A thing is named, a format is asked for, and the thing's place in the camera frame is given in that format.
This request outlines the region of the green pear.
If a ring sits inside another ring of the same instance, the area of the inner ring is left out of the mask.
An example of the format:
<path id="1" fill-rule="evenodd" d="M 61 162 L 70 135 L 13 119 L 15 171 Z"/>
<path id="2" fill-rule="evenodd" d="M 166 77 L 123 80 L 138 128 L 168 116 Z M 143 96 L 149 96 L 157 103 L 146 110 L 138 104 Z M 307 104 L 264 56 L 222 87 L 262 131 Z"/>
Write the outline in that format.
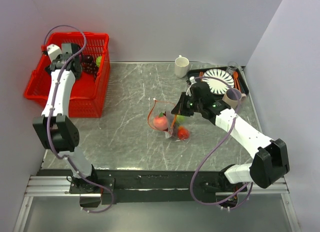
<path id="1" fill-rule="evenodd" d="M 183 116 L 183 115 L 177 115 L 175 117 L 175 122 L 178 123 L 178 124 L 183 124 L 186 120 L 186 117 Z"/>

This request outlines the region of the clear zip top bag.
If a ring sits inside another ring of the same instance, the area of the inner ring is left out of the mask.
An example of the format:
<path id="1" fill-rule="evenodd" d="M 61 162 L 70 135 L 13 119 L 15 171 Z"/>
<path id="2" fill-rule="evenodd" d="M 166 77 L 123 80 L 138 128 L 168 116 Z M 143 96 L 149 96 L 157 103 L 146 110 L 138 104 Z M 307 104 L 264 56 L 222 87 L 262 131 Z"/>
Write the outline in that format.
<path id="1" fill-rule="evenodd" d="M 190 131 L 185 127 L 186 117 L 175 115 L 172 110 L 176 106 L 169 101 L 153 99 L 148 116 L 148 125 L 156 131 L 163 132 L 166 139 L 184 141 L 190 138 Z"/>

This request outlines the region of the red yellow apple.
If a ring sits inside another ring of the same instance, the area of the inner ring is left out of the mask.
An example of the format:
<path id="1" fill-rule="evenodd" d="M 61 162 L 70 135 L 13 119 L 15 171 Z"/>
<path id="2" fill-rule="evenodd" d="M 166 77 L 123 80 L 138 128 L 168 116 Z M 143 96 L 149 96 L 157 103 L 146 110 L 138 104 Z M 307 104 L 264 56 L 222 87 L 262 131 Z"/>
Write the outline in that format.
<path id="1" fill-rule="evenodd" d="M 190 137 L 190 132 L 184 126 L 179 126 L 177 130 L 177 137 L 179 140 L 186 140 Z"/>

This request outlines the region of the pink peach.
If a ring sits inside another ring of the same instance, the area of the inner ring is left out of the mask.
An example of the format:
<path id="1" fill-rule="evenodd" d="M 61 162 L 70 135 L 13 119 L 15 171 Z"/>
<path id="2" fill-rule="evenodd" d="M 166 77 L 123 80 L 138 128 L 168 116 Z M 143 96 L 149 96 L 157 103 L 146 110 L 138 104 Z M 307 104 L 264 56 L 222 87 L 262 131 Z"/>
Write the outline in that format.
<path id="1" fill-rule="evenodd" d="M 168 129 L 168 120 L 165 115 L 156 116 L 153 119 L 153 125 L 157 130 L 165 131 Z"/>

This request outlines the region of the dark red grape bunch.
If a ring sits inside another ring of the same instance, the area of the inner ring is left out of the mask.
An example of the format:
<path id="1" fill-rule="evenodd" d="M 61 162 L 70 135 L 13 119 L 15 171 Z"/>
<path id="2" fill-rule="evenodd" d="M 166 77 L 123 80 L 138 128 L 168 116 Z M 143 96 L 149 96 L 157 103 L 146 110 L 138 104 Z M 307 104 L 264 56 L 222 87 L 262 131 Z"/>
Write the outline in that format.
<path id="1" fill-rule="evenodd" d="M 166 139 L 169 138 L 175 138 L 177 136 L 177 125 L 176 125 L 176 116 L 172 113 L 170 113 L 169 111 L 167 112 L 160 112 L 158 114 L 159 117 L 161 116 L 166 116 L 167 118 L 167 122 L 168 122 L 168 128 L 166 130 L 161 130 L 162 132 L 164 132 L 164 136 Z"/>

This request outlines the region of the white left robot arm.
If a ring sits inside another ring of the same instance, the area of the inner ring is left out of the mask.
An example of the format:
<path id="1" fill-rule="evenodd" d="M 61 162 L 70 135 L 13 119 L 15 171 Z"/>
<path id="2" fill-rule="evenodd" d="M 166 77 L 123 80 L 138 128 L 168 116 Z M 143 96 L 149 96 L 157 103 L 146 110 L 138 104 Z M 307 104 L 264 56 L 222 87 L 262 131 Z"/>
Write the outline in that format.
<path id="1" fill-rule="evenodd" d="M 50 58 L 50 90 L 41 116 L 33 119 L 33 128 L 46 150 L 64 160 L 72 171 L 73 183 L 86 192 L 95 192 L 100 185 L 93 165 L 79 149 L 80 134 L 69 118 L 69 103 L 74 83 L 82 73 L 83 48 L 75 43 L 61 46 L 50 44 L 46 52 Z"/>

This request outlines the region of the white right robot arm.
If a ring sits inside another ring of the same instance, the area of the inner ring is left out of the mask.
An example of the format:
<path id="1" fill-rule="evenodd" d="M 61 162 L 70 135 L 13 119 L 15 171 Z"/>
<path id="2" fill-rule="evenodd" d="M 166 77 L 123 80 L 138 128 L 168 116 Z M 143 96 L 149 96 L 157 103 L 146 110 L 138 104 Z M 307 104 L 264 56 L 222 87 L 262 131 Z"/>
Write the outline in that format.
<path id="1" fill-rule="evenodd" d="M 224 191 L 232 190 L 237 183 L 250 182 L 266 189 L 290 171 L 286 143 L 273 140 L 252 127 L 230 105 L 217 99 L 205 82 L 196 82 L 190 92 L 182 92 L 171 113 L 185 117 L 200 113 L 228 132 L 250 154 L 252 163 L 231 165 L 223 171 L 218 184 Z"/>

